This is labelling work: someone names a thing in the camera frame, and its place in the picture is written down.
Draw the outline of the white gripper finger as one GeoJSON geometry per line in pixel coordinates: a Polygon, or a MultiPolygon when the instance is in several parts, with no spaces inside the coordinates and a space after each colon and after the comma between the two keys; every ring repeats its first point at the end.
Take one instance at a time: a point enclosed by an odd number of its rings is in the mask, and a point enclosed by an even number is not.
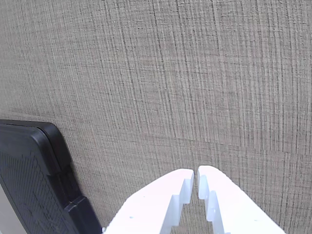
{"type": "Polygon", "coordinates": [[[198,198],[214,234],[283,234],[280,228],[229,177],[213,166],[199,166],[198,198]]]}
{"type": "Polygon", "coordinates": [[[126,199],[106,234],[169,234],[191,201],[194,171],[178,169],[156,179],[126,199]]]}

